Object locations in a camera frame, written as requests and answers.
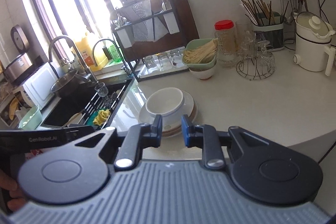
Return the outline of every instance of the human hand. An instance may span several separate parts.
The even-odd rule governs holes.
[[[20,209],[25,203],[25,199],[23,198],[23,193],[21,189],[18,187],[15,180],[6,175],[3,170],[0,169],[0,187],[9,191],[9,195],[12,200],[7,202],[7,206],[11,211],[17,211]]]

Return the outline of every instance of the red lid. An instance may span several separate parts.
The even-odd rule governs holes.
[[[221,20],[215,23],[216,30],[227,30],[233,28],[234,24],[231,20]]]

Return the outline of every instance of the rice cooker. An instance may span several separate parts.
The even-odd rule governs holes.
[[[329,76],[336,52],[330,47],[331,36],[336,32],[329,23],[310,12],[298,14],[295,22],[294,63],[309,71],[325,70],[325,75]]]
[[[29,43],[19,25],[11,29],[10,36],[20,55],[9,63],[4,70],[4,75],[13,85],[20,85],[34,72],[35,66],[27,54]]]

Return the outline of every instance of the microwave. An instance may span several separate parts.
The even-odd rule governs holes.
[[[38,106],[42,110],[53,98],[50,88],[57,81],[49,63],[45,63],[37,69],[20,86],[13,90],[13,93],[21,92],[23,100],[30,107]]]

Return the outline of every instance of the green container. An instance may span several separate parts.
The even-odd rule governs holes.
[[[194,39],[194,40],[191,40],[187,44],[185,49],[186,50],[196,49],[196,48],[198,48],[200,46],[203,46],[204,44],[210,42],[211,40],[212,39]],[[187,64],[187,63],[184,63],[183,58],[182,58],[182,62],[183,62],[184,65],[188,66],[189,68],[206,70],[206,69],[211,69],[216,64],[216,57],[217,57],[217,55],[215,55],[213,57],[213,60],[211,62],[206,63],[206,64]]]
[[[113,61],[115,61],[117,63],[121,62],[121,58],[120,58],[114,44],[111,44],[111,46],[108,47],[108,50],[109,50],[110,54],[112,55]]]
[[[42,122],[41,111],[38,106],[33,106],[20,121],[19,128],[26,131],[32,131],[35,130],[40,125],[41,122]]]

